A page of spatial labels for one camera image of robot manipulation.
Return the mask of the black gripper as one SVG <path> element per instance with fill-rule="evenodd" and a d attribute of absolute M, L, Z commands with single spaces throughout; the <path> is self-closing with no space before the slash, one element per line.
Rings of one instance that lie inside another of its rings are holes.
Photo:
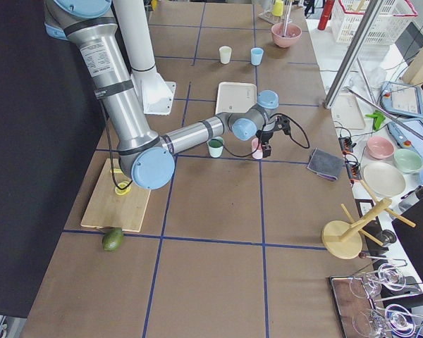
<path fill-rule="evenodd" d="M 269 140 L 278 131 L 282 131 L 284 135 L 290 136 L 290 118 L 285 114 L 275 114 L 266 126 L 257 131 L 256 138 L 258 138 L 258 143 L 262 145 L 262 158 L 271 156 Z"/>

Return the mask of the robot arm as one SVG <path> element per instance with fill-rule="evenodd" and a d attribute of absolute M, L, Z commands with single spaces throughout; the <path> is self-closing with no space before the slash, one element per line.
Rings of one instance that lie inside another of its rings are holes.
<path fill-rule="evenodd" d="M 167 134 L 145 117 L 168 107 L 172 86 L 157 71 L 142 1 L 45 1 L 47 34 L 75 44 L 94 93 L 118 135 L 119 164 L 137 186 L 158 189 L 170 181 L 174 156 L 227 132 L 242 141 L 268 139 L 281 119 L 278 94 L 264 90 L 244 113 L 223 112 Z"/>

